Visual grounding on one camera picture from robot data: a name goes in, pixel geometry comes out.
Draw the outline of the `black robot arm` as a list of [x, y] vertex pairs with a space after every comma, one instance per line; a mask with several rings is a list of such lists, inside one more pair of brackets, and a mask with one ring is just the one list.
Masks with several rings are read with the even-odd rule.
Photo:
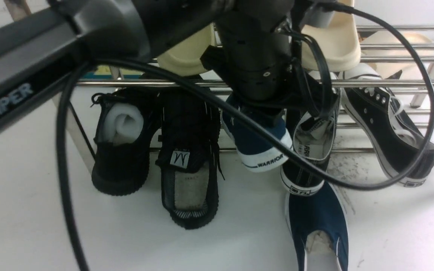
[[63, 91], [95, 64], [169, 79], [222, 108], [265, 139], [270, 134], [210, 91], [149, 62], [236, 11], [261, 33], [283, 31], [292, 0], [62, 0], [0, 28], [0, 132]]

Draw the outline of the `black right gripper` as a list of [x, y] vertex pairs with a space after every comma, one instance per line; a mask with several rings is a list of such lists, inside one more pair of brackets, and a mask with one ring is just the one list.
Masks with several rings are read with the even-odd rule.
[[338, 104], [317, 40], [301, 32], [319, 8], [233, 8], [215, 21], [222, 47], [202, 56], [244, 103], [266, 116], [303, 109], [329, 119]]

